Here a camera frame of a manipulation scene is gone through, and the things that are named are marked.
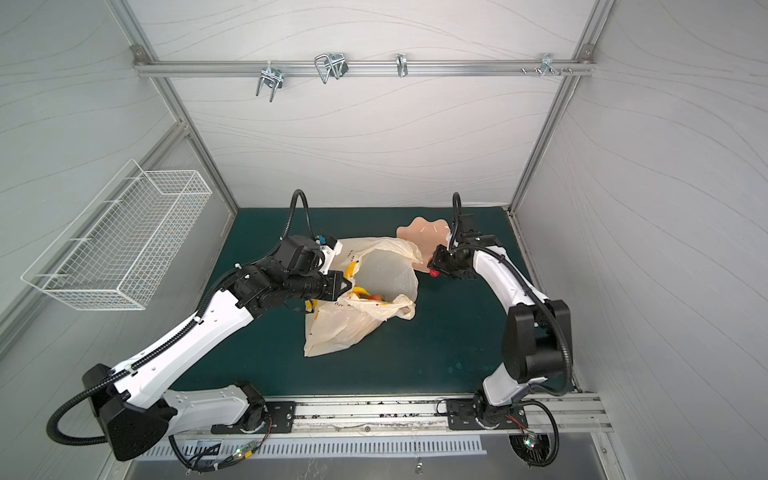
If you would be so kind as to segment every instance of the black cable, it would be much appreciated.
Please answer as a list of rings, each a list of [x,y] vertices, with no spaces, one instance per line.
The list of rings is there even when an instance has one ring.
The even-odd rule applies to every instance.
[[[458,221],[462,215],[462,197],[458,192],[453,193],[453,231],[451,232],[451,241],[448,243],[448,249],[453,248],[458,233]]]
[[[251,449],[251,453],[256,452],[258,449],[261,448],[262,445],[264,445],[264,442],[266,441],[266,438],[270,436],[270,431],[272,430],[272,417],[267,417],[269,419],[270,427],[267,429],[266,433],[264,434],[264,437],[262,437],[261,442],[259,442],[259,445],[256,445],[253,449]],[[202,457],[205,455],[212,454],[215,449],[221,447],[221,444],[214,445],[212,447],[208,447],[207,449],[203,450],[200,453],[197,453],[196,455],[192,455],[190,458],[187,458],[184,456],[184,453],[179,448],[179,445],[176,443],[176,438],[173,435],[168,436],[168,442],[170,443],[170,449],[173,450],[174,455],[178,459],[179,462],[187,469],[191,470],[192,472],[199,472],[199,473],[205,473],[205,472],[214,472],[216,470],[221,470],[222,468],[231,467],[232,465],[236,465],[237,463],[240,463],[242,460],[247,458],[244,456],[243,458],[237,458],[235,455],[230,455],[226,457],[221,462],[218,462],[214,465],[208,465],[208,466],[199,466],[197,463],[200,461]]]
[[[525,292],[525,295],[533,301],[533,303],[536,305],[536,307],[541,311],[541,313],[544,315],[545,319],[547,320],[547,323],[552,328],[552,332],[554,333],[555,339],[558,341],[558,348],[560,349],[560,352],[563,356],[563,363],[564,363],[564,377],[565,380],[563,382],[563,387],[561,389],[553,389],[551,387],[545,386],[545,385],[534,385],[532,388],[538,388],[546,393],[549,393],[550,395],[554,396],[563,396],[566,393],[571,391],[571,376],[573,372],[573,359],[571,357],[571,349],[568,348],[568,342],[565,340],[565,334],[563,334],[563,330],[560,328],[560,325],[558,324],[558,321],[555,319],[554,315],[552,315],[552,312],[549,311],[549,308],[547,308],[546,305],[541,301],[541,299],[538,298],[538,296],[534,293],[533,289],[528,285],[528,282],[523,278],[523,276],[518,272],[518,269],[515,268],[514,265],[512,265],[509,260],[504,255],[501,255],[500,253],[497,253],[487,247],[480,247],[479,245],[459,245],[457,247],[453,246],[453,240],[456,236],[456,231],[458,230],[458,220],[462,212],[462,199],[459,196],[458,192],[455,192],[453,194],[453,233],[451,234],[451,243],[449,244],[449,252],[455,253],[460,250],[475,250],[478,252],[487,253],[491,257],[494,257],[496,260],[498,260],[499,263],[507,267],[507,270],[509,270],[512,273],[512,276],[515,277],[515,279],[520,283],[520,285],[523,288],[523,292]]]
[[[296,190],[293,192],[293,196],[291,197],[290,206],[288,209],[288,220],[286,221],[286,226],[283,229],[283,234],[280,236],[280,241],[282,241],[282,239],[285,238],[290,232],[290,225],[293,220],[293,215],[296,212],[296,202],[298,201],[299,198],[301,198],[302,204],[304,206],[304,210],[306,214],[306,225],[307,225],[307,228],[309,228],[310,230],[310,236],[313,239],[315,238],[315,233],[312,228],[312,222],[310,221],[310,207],[306,201],[306,195],[301,190]],[[277,249],[279,246],[280,246],[280,242],[278,241],[277,244],[272,248],[272,250],[270,250],[266,255],[263,255],[262,257],[256,260],[246,263],[245,266],[254,265],[256,263],[259,263],[261,260],[264,260],[265,258],[269,257],[270,255],[273,255],[275,252],[277,252]],[[210,305],[210,301],[213,299],[214,295],[219,290],[219,287],[221,286],[221,284],[224,283],[224,281],[235,272],[237,272],[237,269],[232,269],[226,272],[224,275],[220,276],[214,282],[213,285],[211,285],[211,287],[203,296],[203,299],[200,301],[200,305],[197,308],[197,313],[199,314],[199,316],[202,316],[202,313],[205,313],[205,311],[208,309],[208,306]],[[125,378],[131,373],[131,371],[135,372],[142,366],[147,365],[149,362],[157,358],[161,353],[171,348],[183,336],[187,335],[190,332],[190,330],[192,330],[196,325],[197,325],[197,321],[195,319],[192,319],[187,325],[184,326],[184,328],[179,330],[175,335],[173,335],[170,339],[168,339],[162,345],[158,346],[156,349],[152,350],[147,355],[141,357],[137,362],[131,364],[130,369],[124,369],[121,372],[113,373],[106,379],[101,380],[101,382],[99,382],[96,386],[93,386],[90,389],[86,389],[78,393],[76,396],[72,397],[67,402],[65,402],[64,405],[56,409],[53,415],[51,415],[51,418],[48,419],[48,423],[45,426],[45,432],[48,434],[48,437],[54,442],[61,443],[62,445],[83,446],[83,445],[98,445],[101,443],[107,443],[107,437],[104,435],[101,435],[98,437],[73,437],[73,436],[67,435],[59,429],[58,423],[61,421],[61,418],[64,417],[65,413],[72,410],[78,403],[92,397],[93,395],[100,392],[101,390],[106,389],[109,385],[112,385],[118,380]]]
[[[526,460],[526,463],[534,467],[545,467],[554,462],[554,459],[558,456],[558,450],[560,450],[560,433],[558,432],[558,424],[554,420],[554,415],[552,415],[552,412],[550,412],[549,409],[538,400],[523,400],[522,402],[516,403],[514,407],[516,408],[528,405],[537,406],[538,408],[544,410],[544,413],[547,414],[547,417],[549,417],[549,421],[552,424],[552,443],[549,445],[549,453],[547,454],[547,457],[540,462],[536,462],[533,459]]]
[[[48,437],[54,442],[61,443],[62,445],[84,446],[107,443],[107,437],[104,435],[98,437],[73,437],[67,435],[59,429],[58,423],[61,421],[61,418],[64,417],[64,414],[72,410],[78,403],[92,397],[101,390],[106,389],[109,385],[112,385],[118,380],[127,377],[130,375],[131,370],[136,371],[142,366],[147,365],[150,361],[157,358],[157,356],[159,356],[162,352],[171,348],[181,339],[181,337],[187,335],[187,333],[189,333],[189,331],[192,330],[196,325],[197,322],[195,320],[191,320],[187,325],[184,326],[184,328],[176,332],[175,335],[165,341],[162,345],[158,346],[147,355],[141,357],[137,362],[132,363],[130,370],[124,369],[120,372],[113,373],[106,379],[101,380],[96,386],[92,386],[90,389],[86,389],[83,392],[78,393],[76,396],[69,399],[64,405],[58,407],[58,409],[53,412],[53,415],[51,415],[51,418],[48,419],[48,423],[45,426],[45,432],[48,434]]]
[[[315,239],[315,231],[312,228],[312,221],[310,220],[310,206],[306,202],[306,195],[301,190],[296,190],[293,192],[293,196],[290,199],[290,205],[288,206],[288,218],[286,219],[286,226],[283,228],[283,232],[280,234],[280,239],[277,241],[274,247],[272,249],[262,255],[261,257],[251,260],[248,263],[245,263],[243,266],[251,266],[256,265],[261,260],[264,260],[267,257],[271,257],[272,255],[277,252],[277,249],[280,248],[280,242],[283,241],[285,237],[288,236],[288,233],[290,232],[291,223],[293,222],[293,215],[296,213],[296,202],[301,198],[301,203],[304,206],[304,212],[306,214],[306,227],[310,231],[310,238]],[[224,283],[228,278],[230,278],[232,275],[237,273],[239,269],[233,268],[232,270],[229,270],[228,272],[224,273],[222,276],[220,276],[206,291],[205,295],[203,295],[202,300],[200,300],[200,304],[197,307],[197,315],[202,316],[206,310],[208,310],[208,306],[210,305],[210,301],[213,299],[216,292],[219,290],[219,287],[221,287],[221,284]]]

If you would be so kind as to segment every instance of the plastic bag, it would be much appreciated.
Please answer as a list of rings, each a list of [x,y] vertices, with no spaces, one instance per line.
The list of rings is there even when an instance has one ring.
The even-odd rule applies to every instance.
[[[393,316],[410,320],[416,313],[419,281],[412,265],[422,261],[419,248],[399,238],[347,238],[339,240],[342,253],[331,270],[384,301],[364,300],[349,291],[336,302],[307,303],[304,356],[348,349]]]

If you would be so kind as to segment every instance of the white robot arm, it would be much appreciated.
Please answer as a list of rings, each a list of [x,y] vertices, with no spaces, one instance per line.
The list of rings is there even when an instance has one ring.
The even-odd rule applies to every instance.
[[[115,458],[124,461],[184,430],[219,424],[243,432],[259,428],[265,402],[250,384],[194,392],[168,387],[268,309],[290,299],[335,301],[351,290],[353,284],[343,272],[329,270],[341,248],[332,237],[283,236],[267,256],[236,265],[209,289],[195,314],[157,342],[112,368],[99,364],[88,370],[83,375],[86,390],[51,416],[48,436],[65,445],[109,442]],[[61,417],[85,399],[90,399],[103,436],[71,437],[58,427]]]
[[[100,364],[88,370],[83,375],[86,390],[51,416],[48,436],[65,445],[109,442],[115,458],[124,461],[166,435],[189,429],[232,425],[242,432],[257,430],[265,402],[250,384],[194,392],[168,388],[222,340],[268,309],[289,299],[334,301],[352,289],[342,272],[329,270],[341,243],[332,237],[286,237],[297,195],[303,198],[300,190],[294,194],[286,233],[277,247],[222,276],[200,309],[157,342],[112,368]],[[430,268],[454,278],[481,276],[508,312],[504,362],[484,380],[474,401],[478,421],[492,425],[534,386],[548,389],[542,383],[549,376],[564,373],[570,382],[570,313],[561,300],[549,300],[522,276],[496,237],[474,230],[472,216],[461,215],[460,201],[449,245],[438,246]],[[548,336],[536,335],[540,323],[550,327]],[[85,399],[90,399],[104,436],[77,438],[59,430],[61,417]]]

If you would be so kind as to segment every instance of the green table surface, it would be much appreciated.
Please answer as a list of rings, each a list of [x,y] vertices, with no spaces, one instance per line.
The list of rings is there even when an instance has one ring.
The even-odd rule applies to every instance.
[[[475,228],[494,234],[528,276],[515,236],[500,207],[467,208]],[[212,279],[260,257],[277,241],[288,209],[242,209]],[[394,237],[414,217],[452,221],[450,208],[313,208],[316,234],[335,238]],[[306,234],[302,209],[291,233]],[[265,396],[402,395],[474,392],[501,363],[506,312],[482,279],[431,278],[417,272],[416,315],[392,318],[341,352],[306,358],[304,315],[275,309],[235,332],[187,370],[176,390],[253,383]]]

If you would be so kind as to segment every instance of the white wire basket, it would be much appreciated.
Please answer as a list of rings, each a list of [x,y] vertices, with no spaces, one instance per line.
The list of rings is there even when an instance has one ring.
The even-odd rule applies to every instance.
[[[131,162],[135,170],[138,164]],[[83,226],[99,197],[22,274],[22,280],[77,310],[144,310],[211,191],[195,170],[138,167],[136,176],[119,175],[110,184],[113,189],[115,181],[125,185],[113,200],[106,200],[108,206],[96,220]],[[52,257],[52,251],[61,254]]]

